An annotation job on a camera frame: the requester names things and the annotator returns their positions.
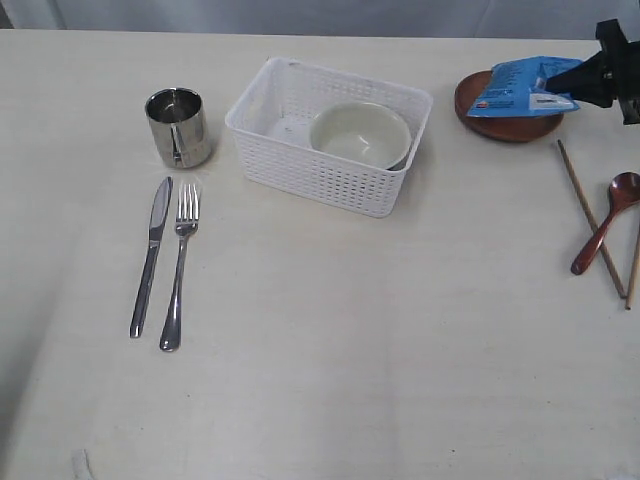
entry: stainless steel cup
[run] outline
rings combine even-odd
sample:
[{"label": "stainless steel cup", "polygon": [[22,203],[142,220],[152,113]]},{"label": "stainless steel cup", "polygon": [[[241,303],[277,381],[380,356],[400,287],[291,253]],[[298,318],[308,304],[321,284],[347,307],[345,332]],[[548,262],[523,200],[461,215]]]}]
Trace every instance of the stainless steel cup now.
[{"label": "stainless steel cup", "polygon": [[145,105],[151,133],[162,161],[172,168],[200,165],[213,146],[204,118],[202,98],[186,88],[153,94]]}]

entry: wooden plate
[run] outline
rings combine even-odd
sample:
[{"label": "wooden plate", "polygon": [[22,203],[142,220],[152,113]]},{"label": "wooden plate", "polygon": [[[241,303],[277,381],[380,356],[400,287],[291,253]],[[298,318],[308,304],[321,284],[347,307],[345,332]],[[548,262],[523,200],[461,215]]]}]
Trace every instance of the wooden plate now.
[{"label": "wooden plate", "polygon": [[517,118],[467,117],[467,112],[491,79],[491,72],[477,72],[462,80],[455,93],[455,110],[460,121],[474,132],[503,142],[526,143],[553,132],[563,115]]}]

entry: wooden chopstick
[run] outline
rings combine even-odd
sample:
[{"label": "wooden chopstick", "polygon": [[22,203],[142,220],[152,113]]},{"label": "wooden chopstick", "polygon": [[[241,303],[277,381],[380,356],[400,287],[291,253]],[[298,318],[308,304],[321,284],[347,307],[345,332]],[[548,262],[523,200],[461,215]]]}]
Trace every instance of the wooden chopstick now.
[{"label": "wooden chopstick", "polygon": [[[564,161],[564,166],[567,168],[567,173],[569,174],[569,178],[571,179],[571,183],[573,184],[573,188],[576,191],[576,195],[578,196],[578,201],[580,202],[580,206],[582,206],[582,210],[584,211],[585,216],[587,217],[587,221],[589,222],[589,226],[591,227],[591,231],[593,233],[598,229],[598,223],[596,222],[595,217],[593,216],[593,212],[589,207],[589,203],[587,203],[587,197],[584,196],[584,192],[582,191],[582,186],[580,185],[580,181],[576,176],[576,171],[573,169],[573,165],[571,165],[571,160],[569,160],[569,155],[567,155],[567,150],[564,148],[564,144],[562,140],[558,140],[558,148],[560,149],[560,155],[562,155],[562,160]],[[626,298],[624,293],[624,285],[622,285],[622,280],[620,280],[620,275],[618,275],[618,271],[616,270],[615,265],[613,264],[613,259],[609,254],[609,250],[607,246],[603,243],[600,247],[600,253],[602,253],[602,258],[604,258],[604,263],[607,265],[607,270],[609,270],[609,274],[611,275],[611,280],[613,280],[613,285],[616,287],[618,295],[620,298]]]},{"label": "wooden chopstick", "polygon": [[636,239],[636,251],[633,253],[633,264],[631,265],[631,273],[629,274],[629,285],[627,286],[627,300],[624,302],[624,308],[631,310],[631,302],[633,302],[633,292],[636,287],[636,277],[638,275],[638,264],[640,263],[640,227],[638,227],[638,238]]}]

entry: plastic basket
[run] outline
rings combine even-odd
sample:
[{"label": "plastic basket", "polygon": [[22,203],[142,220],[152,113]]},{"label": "plastic basket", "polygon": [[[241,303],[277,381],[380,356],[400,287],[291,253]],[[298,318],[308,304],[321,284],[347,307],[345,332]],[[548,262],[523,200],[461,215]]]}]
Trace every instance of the plastic basket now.
[{"label": "plastic basket", "polygon": [[[309,128],[315,116],[354,101],[384,105],[407,122],[412,144],[402,164],[383,170],[311,149]],[[422,90],[272,58],[227,113],[225,123],[248,179],[384,217],[411,168],[432,105],[433,98]]]}]

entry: brown spoon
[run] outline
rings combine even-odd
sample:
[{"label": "brown spoon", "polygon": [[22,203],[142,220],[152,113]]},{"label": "brown spoon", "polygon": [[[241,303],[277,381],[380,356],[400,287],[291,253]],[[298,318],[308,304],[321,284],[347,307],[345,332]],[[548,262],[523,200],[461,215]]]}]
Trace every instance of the brown spoon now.
[{"label": "brown spoon", "polygon": [[616,215],[623,210],[640,202],[640,175],[633,172],[621,173],[609,185],[609,215],[604,219],[600,228],[582,248],[571,264],[571,273],[582,275],[598,253],[600,245],[607,234],[609,225]]}]

